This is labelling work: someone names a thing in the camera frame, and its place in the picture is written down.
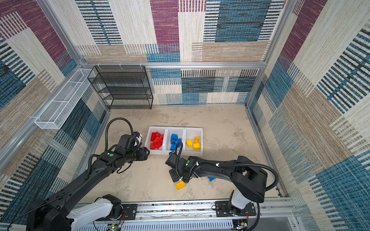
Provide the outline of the yellow large lego brick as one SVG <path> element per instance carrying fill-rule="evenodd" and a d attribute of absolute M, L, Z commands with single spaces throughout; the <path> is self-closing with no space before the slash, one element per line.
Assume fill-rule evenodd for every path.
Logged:
<path fill-rule="evenodd" d="M 186 144 L 187 144 L 188 148 L 191 148 L 193 146 L 193 142 L 191 140 L 187 140 Z"/>

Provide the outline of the yellow lego brick studs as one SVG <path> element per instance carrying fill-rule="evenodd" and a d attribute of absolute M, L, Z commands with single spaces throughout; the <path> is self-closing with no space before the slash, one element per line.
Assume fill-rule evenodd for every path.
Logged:
<path fill-rule="evenodd" d="M 200 150 L 200 149 L 201 149 L 201 145 L 200 145 L 200 143 L 194 143 L 194 144 L 193 144 L 193 149 L 194 149 L 194 150 Z"/>

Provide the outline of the long red lego brick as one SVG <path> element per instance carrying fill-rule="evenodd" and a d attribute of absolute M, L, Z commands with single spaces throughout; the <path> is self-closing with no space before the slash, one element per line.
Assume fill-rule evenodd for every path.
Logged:
<path fill-rule="evenodd" d="M 154 142 L 154 140 L 155 140 L 157 137 L 160 137 L 160 136 L 161 136 L 161 134 L 160 134 L 159 132 L 153 132 L 153 133 L 151 134 L 150 141 L 151 141 L 151 142 Z"/>

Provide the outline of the red sloped lego brick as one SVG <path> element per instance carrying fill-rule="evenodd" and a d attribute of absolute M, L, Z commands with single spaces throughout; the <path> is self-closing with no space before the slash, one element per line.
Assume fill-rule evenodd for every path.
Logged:
<path fill-rule="evenodd" d="M 161 136 L 156 137 L 152 144 L 155 149 L 160 149 L 163 144 L 163 138 Z"/>

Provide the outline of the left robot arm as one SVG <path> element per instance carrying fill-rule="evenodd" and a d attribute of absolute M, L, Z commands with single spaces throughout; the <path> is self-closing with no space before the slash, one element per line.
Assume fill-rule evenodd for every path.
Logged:
<path fill-rule="evenodd" d="M 88 168 L 70 184 L 48 197 L 46 200 L 36 199 L 29 208 L 27 231 L 71 231 L 77 222 L 69 216 L 75 205 L 99 182 L 114 173 L 126 163 L 147 160 L 150 151 L 136 144 L 133 135 L 122 135 L 119 143 L 106 149 L 100 155 L 92 155 L 96 160 L 90 162 Z"/>

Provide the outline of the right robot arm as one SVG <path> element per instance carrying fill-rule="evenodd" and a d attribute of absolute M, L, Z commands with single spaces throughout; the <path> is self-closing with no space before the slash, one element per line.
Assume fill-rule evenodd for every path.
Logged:
<path fill-rule="evenodd" d="M 236 160 L 214 161 L 200 157 L 184 159 L 171 153 L 165 164 L 174 169 L 177 177 L 184 183 L 191 178 L 211 177 L 232 182 L 246 199 L 263 203 L 267 187 L 267 171 L 274 172 L 269 166 L 256 164 L 244 156 Z"/>

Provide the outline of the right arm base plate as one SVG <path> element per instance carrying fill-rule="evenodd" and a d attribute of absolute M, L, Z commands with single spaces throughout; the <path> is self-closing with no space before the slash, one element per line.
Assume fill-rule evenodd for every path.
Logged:
<path fill-rule="evenodd" d="M 243 209 L 239 209 L 227 201 L 216 201 L 212 206 L 212 210 L 216 212 L 217 217 L 256 216 L 256 208 L 257 206 L 253 202 L 249 202 Z"/>

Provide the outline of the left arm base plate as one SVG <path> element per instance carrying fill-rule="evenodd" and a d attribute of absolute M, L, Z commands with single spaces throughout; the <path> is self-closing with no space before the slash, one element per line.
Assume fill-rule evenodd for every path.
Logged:
<path fill-rule="evenodd" d="M 135 220 L 138 204 L 121 204 L 119 221 Z"/>

